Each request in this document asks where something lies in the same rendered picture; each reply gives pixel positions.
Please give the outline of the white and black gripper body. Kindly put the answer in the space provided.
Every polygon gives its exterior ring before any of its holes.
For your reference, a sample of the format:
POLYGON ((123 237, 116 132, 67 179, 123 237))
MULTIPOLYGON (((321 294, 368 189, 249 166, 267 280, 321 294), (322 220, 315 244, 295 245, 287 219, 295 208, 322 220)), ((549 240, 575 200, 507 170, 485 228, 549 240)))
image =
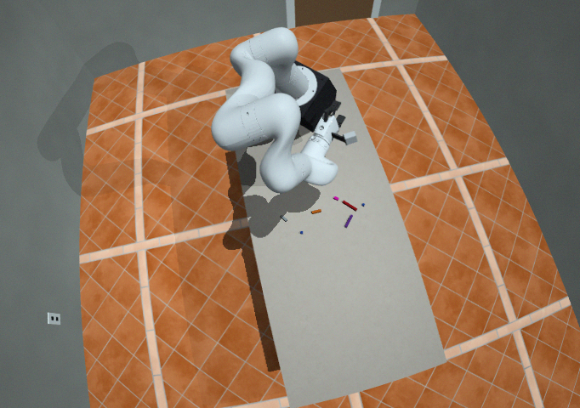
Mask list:
POLYGON ((332 132, 338 133, 338 130, 339 130, 338 123, 335 116, 332 116, 330 119, 328 118, 327 122, 324 122, 324 113, 323 113, 312 136, 320 137, 330 145, 333 141, 332 132))

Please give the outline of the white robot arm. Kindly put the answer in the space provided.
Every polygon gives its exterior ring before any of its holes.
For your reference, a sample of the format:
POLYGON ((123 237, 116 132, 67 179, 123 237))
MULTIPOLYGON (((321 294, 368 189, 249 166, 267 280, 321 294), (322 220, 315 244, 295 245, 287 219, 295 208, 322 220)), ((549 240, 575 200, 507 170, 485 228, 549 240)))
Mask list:
POLYGON ((241 150, 274 139, 259 170, 265 185, 276 193, 286 193, 302 181, 327 185, 338 173, 338 166, 325 157, 329 144, 320 137, 310 136, 300 153, 291 154, 301 119, 299 106, 308 103, 317 89, 314 73, 293 64, 298 51, 295 35, 285 27, 235 46, 230 62, 241 83, 219 108, 211 126, 213 139, 223 150, 241 150))

